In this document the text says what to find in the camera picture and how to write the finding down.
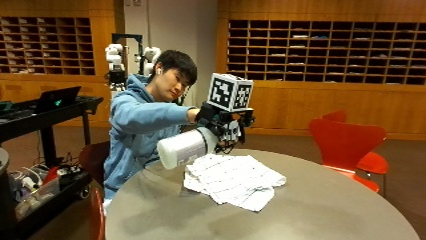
mail cubby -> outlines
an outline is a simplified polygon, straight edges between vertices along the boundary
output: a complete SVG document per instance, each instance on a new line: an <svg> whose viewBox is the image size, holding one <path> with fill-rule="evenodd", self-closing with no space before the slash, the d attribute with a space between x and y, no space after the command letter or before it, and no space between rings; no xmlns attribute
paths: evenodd
<svg viewBox="0 0 426 240"><path fill-rule="evenodd" d="M391 83L422 82L408 68L426 67L426 23L229 20L227 27L233 74L277 80L282 71L282 81L382 84L388 74Z"/></svg>
<svg viewBox="0 0 426 240"><path fill-rule="evenodd" d="M1 16L0 55L2 73L94 75L90 19Z"/></svg>

black hair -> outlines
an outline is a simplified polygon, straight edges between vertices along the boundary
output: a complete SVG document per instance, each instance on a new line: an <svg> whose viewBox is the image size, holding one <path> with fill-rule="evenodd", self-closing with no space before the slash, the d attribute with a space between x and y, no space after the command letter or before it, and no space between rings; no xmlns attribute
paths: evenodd
<svg viewBox="0 0 426 240"><path fill-rule="evenodd" d="M189 85L193 85L197 81L197 66L186 53L177 50L166 50L161 53L155 65L152 68L148 82L152 81L155 75L155 66L161 64L162 72L169 69L175 69L182 77L187 79Z"/></svg>

blue hoodie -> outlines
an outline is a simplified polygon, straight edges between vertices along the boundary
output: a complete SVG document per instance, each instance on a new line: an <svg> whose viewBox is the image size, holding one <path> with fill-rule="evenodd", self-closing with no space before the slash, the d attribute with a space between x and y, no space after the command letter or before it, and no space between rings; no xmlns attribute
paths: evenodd
<svg viewBox="0 0 426 240"><path fill-rule="evenodd" d="M191 107L155 102L146 92L148 78L130 75L128 88L112 100L110 153L104 163L105 199L112 199L124 182L158 161L157 142L178 134L178 125L187 125Z"/></svg>

chair back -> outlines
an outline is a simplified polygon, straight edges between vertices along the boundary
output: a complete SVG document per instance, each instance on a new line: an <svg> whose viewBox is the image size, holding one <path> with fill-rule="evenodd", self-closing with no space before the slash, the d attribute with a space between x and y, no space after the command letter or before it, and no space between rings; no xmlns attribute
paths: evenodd
<svg viewBox="0 0 426 240"><path fill-rule="evenodd" d="M92 188L90 195L90 240L105 238L105 217L102 209L102 197L97 188Z"/></svg>
<svg viewBox="0 0 426 240"><path fill-rule="evenodd" d="M334 122L346 122L346 111L338 110L321 116L322 119L327 119Z"/></svg>
<svg viewBox="0 0 426 240"><path fill-rule="evenodd" d="M354 172L362 157L383 142L379 126L313 119L309 130L321 150L322 164Z"/></svg>
<svg viewBox="0 0 426 240"><path fill-rule="evenodd" d="M104 162L109 155L109 141L84 146L78 160L94 181L104 186Z"/></svg>

white cylinder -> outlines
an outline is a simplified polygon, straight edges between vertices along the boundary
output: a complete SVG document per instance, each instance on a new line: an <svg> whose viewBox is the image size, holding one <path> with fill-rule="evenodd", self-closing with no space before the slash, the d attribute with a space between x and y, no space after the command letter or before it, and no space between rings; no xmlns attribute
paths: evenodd
<svg viewBox="0 0 426 240"><path fill-rule="evenodd" d="M211 153L217 141L217 136L205 127L159 140L157 150L162 166L171 169Z"/></svg>

